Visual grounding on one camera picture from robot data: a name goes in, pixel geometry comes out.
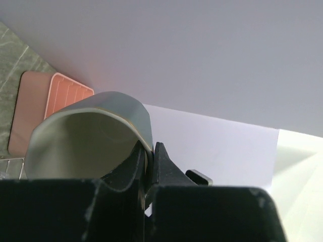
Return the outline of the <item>grey blue ceramic mug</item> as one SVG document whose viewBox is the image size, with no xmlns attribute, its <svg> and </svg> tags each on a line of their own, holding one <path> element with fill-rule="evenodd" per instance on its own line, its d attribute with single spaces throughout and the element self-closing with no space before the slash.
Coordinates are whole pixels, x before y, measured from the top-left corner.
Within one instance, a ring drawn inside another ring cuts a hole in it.
<svg viewBox="0 0 323 242">
<path fill-rule="evenodd" d="M 46 118 L 32 132 L 24 161 L 28 179 L 99 178 L 127 159 L 135 144 L 153 161 L 150 115 L 137 99 L 101 92 Z"/>
</svg>

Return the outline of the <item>pink divided organizer tray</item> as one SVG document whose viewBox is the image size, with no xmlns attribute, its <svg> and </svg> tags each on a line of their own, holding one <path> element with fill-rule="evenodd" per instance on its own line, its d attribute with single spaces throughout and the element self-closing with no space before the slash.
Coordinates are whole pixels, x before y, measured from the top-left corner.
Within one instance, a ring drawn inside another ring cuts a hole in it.
<svg viewBox="0 0 323 242">
<path fill-rule="evenodd" d="M 24 157 L 32 131 L 60 109 L 94 95 L 94 90 L 61 74 L 22 74 L 10 132 L 8 152 Z"/>
</svg>

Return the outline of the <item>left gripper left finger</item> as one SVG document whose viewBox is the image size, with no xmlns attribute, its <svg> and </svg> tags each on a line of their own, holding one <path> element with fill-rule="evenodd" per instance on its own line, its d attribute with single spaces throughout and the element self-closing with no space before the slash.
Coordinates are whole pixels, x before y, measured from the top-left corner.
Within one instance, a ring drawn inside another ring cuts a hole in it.
<svg viewBox="0 0 323 242">
<path fill-rule="evenodd" d="M 144 241 L 145 150 L 101 178 L 1 181 L 1 241 Z"/>
</svg>

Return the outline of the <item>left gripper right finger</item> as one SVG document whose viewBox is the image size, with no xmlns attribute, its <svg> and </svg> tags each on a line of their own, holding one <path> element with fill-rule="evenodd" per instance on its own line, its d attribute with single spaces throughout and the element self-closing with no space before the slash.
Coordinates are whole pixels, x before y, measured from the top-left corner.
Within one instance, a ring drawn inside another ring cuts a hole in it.
<svg viewBox="0 0 323 242">
<path fill-rule="evenodd" d="M 152 241 L 286 241 L 275 203 L 257 187 L 198 185 L 169 158 L 154 153 Z"/>
</svg>

